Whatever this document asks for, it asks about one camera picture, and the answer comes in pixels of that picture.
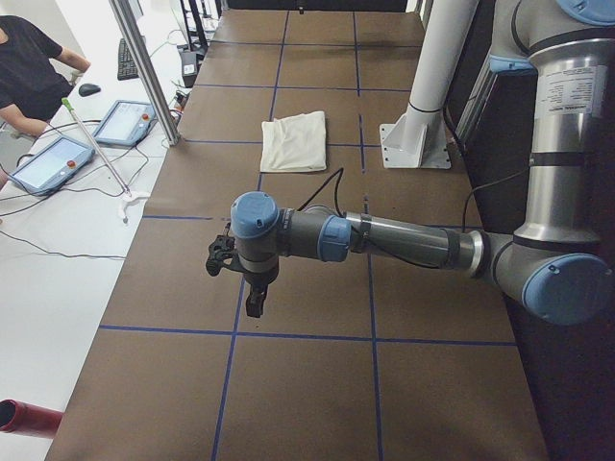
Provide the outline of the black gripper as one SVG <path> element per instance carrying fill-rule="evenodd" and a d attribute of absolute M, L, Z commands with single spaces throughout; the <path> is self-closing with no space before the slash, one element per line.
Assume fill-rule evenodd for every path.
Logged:
<path fill-rule="evenodd" d="M 278 274 L 278 268 L 272 268 L 262 273 L 246 272 L 243 274 L 246 282 L 250 285 L 250 293 L 245 304 L 248 317 L 260 318 L 263 315 L 268 286 L 276 280 Z"/>

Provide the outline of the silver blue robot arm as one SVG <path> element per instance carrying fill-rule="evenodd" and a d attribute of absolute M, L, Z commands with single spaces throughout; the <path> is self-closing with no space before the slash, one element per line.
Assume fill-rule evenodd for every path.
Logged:
<path fill-rule="evenodd" d="M 489 51 L 495 73 L 538 75 L 524 224 L 511 235 L 459 232 L 311 204 L 280 208 L 263 192 L 243 194 L 209 246 L 206 267 L 211 275 L 242 274 L 249 316 L 261 316 L 281 257 L 341 262 L 348 253 L 464 270 L 556 325 L 584 322 L 607 306 L 614 275 L 597 255 L 586 203 L 614 73 L 614 5 L 499 1 Z"/>

